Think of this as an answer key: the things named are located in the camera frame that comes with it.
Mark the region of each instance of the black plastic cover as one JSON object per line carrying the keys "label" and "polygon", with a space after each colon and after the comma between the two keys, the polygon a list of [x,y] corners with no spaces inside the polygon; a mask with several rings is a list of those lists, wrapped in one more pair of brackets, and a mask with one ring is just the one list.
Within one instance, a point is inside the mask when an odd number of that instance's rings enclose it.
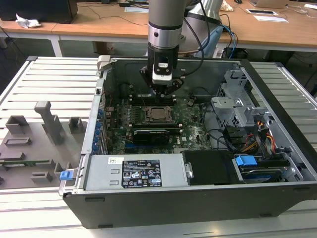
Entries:
{"label": "black plastic cover", "polygon": [[234,155],[227,150],[183,151],[183,158],[193,169],[190,185],[240,183],[232,163]]}

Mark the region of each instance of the paper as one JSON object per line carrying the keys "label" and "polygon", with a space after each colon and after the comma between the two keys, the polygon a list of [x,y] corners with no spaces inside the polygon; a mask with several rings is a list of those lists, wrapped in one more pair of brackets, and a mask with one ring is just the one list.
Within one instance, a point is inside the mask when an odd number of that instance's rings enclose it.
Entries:
{"label": "paper", "polygon": [[127,6],[125,12],[149,13],[149,9]]}
{"label": "paper", "polygon": [[221,11],[233,11],[233,8],[225,0],[223,0],[220,10]]}
{"label": "paper", "polygon": [[317,5],[311,5],[311,4],[305,4],[304,7],[312,8],[312,9],[317,9]]}
{"label": "paper", "polygon": [[254,16],[258,21],[274,21],[274,22],[288,22],[282,17],[275,16]]}
{"label": "paper", "polygon": [[16,14],[16,20],[15,22],[18,23],[19,26],[24,27],[24,28],[29,28],[29,27],[37,27],[37,26],[41,26],[41,24],[39,23],[38,20],[28,20],[28,19],[24,19],[23,17],[20,17],[18,14]]}

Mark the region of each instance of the green circuit board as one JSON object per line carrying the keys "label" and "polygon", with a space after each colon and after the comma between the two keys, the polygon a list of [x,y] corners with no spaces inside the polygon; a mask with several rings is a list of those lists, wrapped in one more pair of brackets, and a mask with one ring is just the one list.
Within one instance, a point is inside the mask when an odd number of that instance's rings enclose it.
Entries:
{"label": "green circuit board", "polygon": [[211,143],[204,132],[201,118],[203,109],[201,103],[193,103],[189,97],[176,98],[177,101],[173,106],[155,106],[151,108],[165,110],[170,116],[170,121],[178,129],[181,124],[179,133],[171,133],[168,144],[166,145],[135,145],[133,143],[133,130],[135,126],[147,124],[146,117],[148,105],[133,106],[129,100],[117,100],[111,105],[113,110],[107,118],[107,137],[109,154],[159,154],[159,153],[181,153],[183,150],[202,150],[211,149]]}

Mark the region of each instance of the motherboard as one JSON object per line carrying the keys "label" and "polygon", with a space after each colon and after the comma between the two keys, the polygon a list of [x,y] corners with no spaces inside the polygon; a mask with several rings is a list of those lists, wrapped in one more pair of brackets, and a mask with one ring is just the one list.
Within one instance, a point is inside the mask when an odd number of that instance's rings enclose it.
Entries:
{"label": "motherboard", "polygon": [[112,100],[105,106],[108,154],[181,153],[211,149],[202,118],[205,102],[170,97],[155,102],[147,97]]}

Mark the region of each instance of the regulatory label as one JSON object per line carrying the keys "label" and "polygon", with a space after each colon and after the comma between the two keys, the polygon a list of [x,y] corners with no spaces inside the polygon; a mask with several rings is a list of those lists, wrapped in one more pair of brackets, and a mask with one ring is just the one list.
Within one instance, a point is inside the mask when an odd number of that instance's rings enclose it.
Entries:
{"label": "regulatory label", "polygon": [[159,160],[123,161],[122,187],[162,187]]}

